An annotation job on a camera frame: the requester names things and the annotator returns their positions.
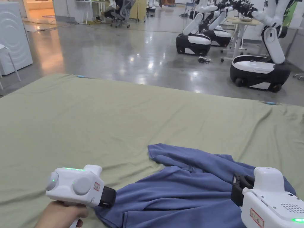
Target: caster wheel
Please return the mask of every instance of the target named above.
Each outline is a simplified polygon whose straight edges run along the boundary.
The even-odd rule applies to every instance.
[[[242,86],[244,85],[243,79],[242,79],[242,78],[237,78],[237,79],[234,81],[234,84],[235,84],[237,87],[242,87]]]
[[[268,89],[269,91],[273,92],[273,93],[277,93],[282,89],[282,85],[281,84],[270,84],[269,86],[270,88]]]
[[[178,54],[185,54],[185,48],[184,47],[178,46],[178,47],[176,47],[176,50],[177,50]]]

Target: green indicator light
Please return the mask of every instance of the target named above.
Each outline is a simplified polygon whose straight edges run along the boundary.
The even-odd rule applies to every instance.
[[[292,219],[292,221],[303,223],[303,222],[304,222],[304,219]]]
[[[65,169],[72,169],[72,170],[84,171],[84,169],[74,169],[74,168],[65,168]]]

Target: red label sticker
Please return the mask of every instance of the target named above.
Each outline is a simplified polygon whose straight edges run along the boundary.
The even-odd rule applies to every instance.
[[[100,184],[98,184],[97,182],[95,182],[94,189],[99,192]]]
[[[261,227],[264,228],[264,220],[251,208],[250,216]]]

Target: blue tape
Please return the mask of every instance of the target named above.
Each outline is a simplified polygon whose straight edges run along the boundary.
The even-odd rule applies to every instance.
[[[265,102],[265,104],[268,104],[268,105],[276,105],[276,103],[275,102]]]

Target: gray round button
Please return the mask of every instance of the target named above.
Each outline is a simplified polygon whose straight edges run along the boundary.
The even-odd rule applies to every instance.
[[[53,188],[55,188],[57,181],[58,181],[58,173],[52,172],[51,175],[49,176],[47,186],[45,189],[47,191],[52,190]]]
[[[85,195],[91,189],[91,182],[86,177],[77,178],[73,182],[73,190],[77,195]]]

